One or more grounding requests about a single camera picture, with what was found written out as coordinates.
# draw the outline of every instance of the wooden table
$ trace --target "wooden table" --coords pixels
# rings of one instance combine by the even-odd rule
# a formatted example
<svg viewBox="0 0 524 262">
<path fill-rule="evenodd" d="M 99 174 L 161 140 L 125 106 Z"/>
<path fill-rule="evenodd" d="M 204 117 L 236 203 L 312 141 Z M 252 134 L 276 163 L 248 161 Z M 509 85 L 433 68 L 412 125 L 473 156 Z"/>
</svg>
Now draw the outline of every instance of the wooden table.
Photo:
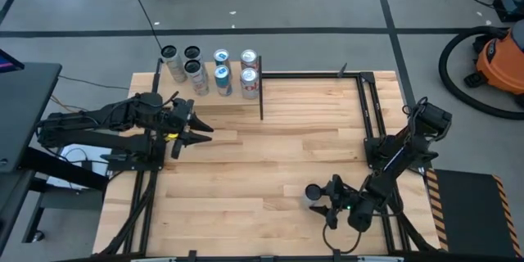
<svg viewBox="0 0 524 262">
<path fill-rule="evenodd" d="M 374 74 L 387 132 L 396 133 L 406 117 L 395 72 Z M 130 93 L 149 91 L 152 79 L 153 73 L 135 74 Z M 307 184 L 323 186 L 332 174 L 353 187 L 360 187 L 369 174 L 359 96 L 356 82 L 350 80 L 265 79 L 263 121 L 258 105 L 198 106 L 199 117 L 215 128 L 213 141 L 186 148 L 179 160 L 166 155 L 147 255 L 187 256 L 190 250 L 199 256 L 331 255 L 322 239 L 324 218 L 308 210 L 302 197 Z M 135 172 L 125 172 L 108 187 L 94 252 L 103 249 L 127 219 L 134 180 Z M 439 247 L 422 177 L 406 172 L 398 183 L 404 212 L 426 240 Z M 339 228 L 327 233 L 331 244 L 342 250 L 357 237 L 346 217 L 347 212 L 341 213 Z M 391 224 L 400 248 L 393 218 Z M 386 254 L 380 218 L 373 219 L 354 253 Z"/>
</svg>

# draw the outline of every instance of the gray floor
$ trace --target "gray floor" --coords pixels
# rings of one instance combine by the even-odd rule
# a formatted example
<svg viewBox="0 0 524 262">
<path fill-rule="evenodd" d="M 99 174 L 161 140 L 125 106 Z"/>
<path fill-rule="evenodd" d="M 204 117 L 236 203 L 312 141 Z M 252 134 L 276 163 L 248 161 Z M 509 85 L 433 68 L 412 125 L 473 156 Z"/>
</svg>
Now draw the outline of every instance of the gray floor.
<svg viewBox="0 0 524 262">
<path fill-rule="evenodd" d="M 6 0 L 0 0 L 0 6 Z M 156 29 L 236 29 L 352 27 L 386 28 L 380 0 L 143 0 Z M 397 28 L 467 28 L 502 25 L 496 14 L 473 0 L 388 0 Z M 101 31 L 148 29 L 136 0 L 15 0 L 0 24 L 2 32 Z M 458 102 L 441 85 L 437 61 L 446 34 L 400 35 L 401 51 L 414 96 L 429 96 L 454 114 L 449 136 L 435 144 L 436 168 L 497 174 L 507 190 L 515 227 L 524 241 L 524 201 L 518 196 L 524 175 L 519 128 L 524 123 L 483 115 Z M 267 70 L 397 70 L 388 34 L 229 34 L 162 36 L 162 44 L 200 46 L 205 58 L 219 47 L 238 56 L 254 48 Z M 154 71 L 158 47 L 153 37 L 0 38 L 0 48 L 22 61 L 59 62 L 62 74 L 102 84 L 126 86 L 133 72 Z M 451 57 L 451 73 L 459 81 L 473 54 L 467 44 Z M 61 80 L 55 95 L 64 103 L 95 108 L 125 97 L 125 91 L 105 90 Z M 508 109 L 505 95 L 481 89 L 473 93 Z M 46 114 L 59 109 L 50 104 Z M 41 229 L 47 239 L 20 244 L 34 205 L 25 203 L 1 261 L 63 260 L 88 255 L 99 212 L 49 210 Z"/>
</svg>

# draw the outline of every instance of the shop vacuum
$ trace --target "shop vacuum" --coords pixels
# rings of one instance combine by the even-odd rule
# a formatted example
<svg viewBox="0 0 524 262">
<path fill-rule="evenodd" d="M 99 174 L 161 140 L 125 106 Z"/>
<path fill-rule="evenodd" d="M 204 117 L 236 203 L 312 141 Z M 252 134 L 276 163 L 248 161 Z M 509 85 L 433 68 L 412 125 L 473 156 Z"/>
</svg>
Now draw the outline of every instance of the shop vacuum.
<svg viewBox="0 0 524 262">
<path fill-rule="evenodd" d="M 460 101 L 486 114 L 509 120 L 524 120 L 524 112 L 505 111 L 488 106 L 470 97 L 453 83 L 448 74 L 448 59 L 464 39 L 475 36 L 473 49 L 478 53 L 477 71 L 464 78 L 469 88 L 489 84 L 512 93 L 516 103 L 524 107 L 524 20 L 511 29 L 478 26 L 455 36 L 444 48 L 439 60 L 439 74 L 445 87 Z"/>
</svg>

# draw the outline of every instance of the silver can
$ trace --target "silver can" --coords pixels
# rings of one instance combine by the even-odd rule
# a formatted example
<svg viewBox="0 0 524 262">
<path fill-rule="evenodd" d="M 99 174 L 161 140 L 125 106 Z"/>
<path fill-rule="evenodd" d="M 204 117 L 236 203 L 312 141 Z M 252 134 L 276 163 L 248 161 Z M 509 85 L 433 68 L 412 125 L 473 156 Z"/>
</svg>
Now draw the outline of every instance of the silver can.
<svg viewBox="0 0 524 262">
<path fill-rule="evenodd" d="M 229 74 L 231 75 L 231 77 L 233 77 L 233 73 L 231 71 L 231 65 L 229 64 L 229 52 L 227 50 L 219 49 L 215 51 L 213 58 L 215 59 L 216 66 L 227 66 L 229 70 Z"/>
<path fill-rule="evenodd" d="M 197 47 L 197 46 L 189 46 L 189 47 L 186 48 L 186 50 L 183 51 L 183 55 L 186 57 L 186 59 L 188 61 L 195 60 L 195 61 L 200 62 L 200 65 L 202 66 L 202 69 L 204 70 L 204 73 L 206 73 L 207 79 L 208 80 L 210 79 L 210 76 L 209 76 L 209 74 L 208 74 L 208 72 L 206 70 L 206 64 L 202 60 L 202 55 L 201 55 L 201 51 L 200 51 L 199 47 Z"/>
<path fill-rule="evenodd" d="M 187 61 L 183 68 L 187 76 L 191 79 L 193 90 L 195 90 L 197 95 L 204 96 L 210 92 L 210 86 L 200 62 L 194 60 Z"/>
<path fill-rule="evenodd" d="M 259 71 L 259 57 L 255 50 L 244 50 L 244 52 L 240 55 L 240 63 L 243 70 L 250 67 L 256 71 Z"/>
<path fill-rule="evenodd" d="M 259 96 L 259 75 L 255 69 L 244 69 L 240 75 L 242 97 L 255 99 Z"/>
<path fill-rule="evenodd" d="M 177 48 L 173 45 L 168 45 L 160 51 L 162 61 L 167 66 L 173 79 L 178 83 L 182 83 L 187 79 L 186 72 L 183 68 L 182 58 L 178 54 Z"/>
<path fill-rule="evenodd" d="M 229 76 L 229 69 L 225 65 L 219 65 L 215 69 L 216 88 L 222 96 L 229 96 L 233 92 L 231 86 L 231 77 Z"/>
</svg>

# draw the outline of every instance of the orange and black striped tape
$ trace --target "orange and black striped tape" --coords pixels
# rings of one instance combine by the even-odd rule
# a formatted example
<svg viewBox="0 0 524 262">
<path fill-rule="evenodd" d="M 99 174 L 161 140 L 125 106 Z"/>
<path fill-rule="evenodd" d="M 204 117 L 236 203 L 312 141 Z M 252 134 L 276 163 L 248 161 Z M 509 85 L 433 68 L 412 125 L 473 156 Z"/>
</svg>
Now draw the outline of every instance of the orange and black striped tape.
<svg viewBox="0 0 524 262">
<path fill-rule="evenodd" d="M 440 202 L 439 184 L 434 169 L 426 171 L 427 190 L 429 191 L 429 201 L 431 212 L 435 221 L 436 234 L 439 237 L 440 247 L 448 251 L 448 238 L 445 235 L 444 215 L 442 214 L 442 203 Z"/>
<path fill-rule="evenodd" d="M 502 207 L 504 209 L 504 216 L 506 217 L 506 223 L 508 223 L 509 236 L 513 243 L 513 249 L 515 250 L 515 256 L 517 258 L 522 258 L 521 247 L 518 245 L 517 232 L 513 226 L 513 218 L 509 213 L 508 198 L 506 197 L 506 192 L 504 192 L 504 187 L 502 186 L 502 179 L 499 176 L 493 175 L 495 182 L 497 183 L 497 188 L 499 189 L 500 201 L 502 202 Z"/>
</svg>

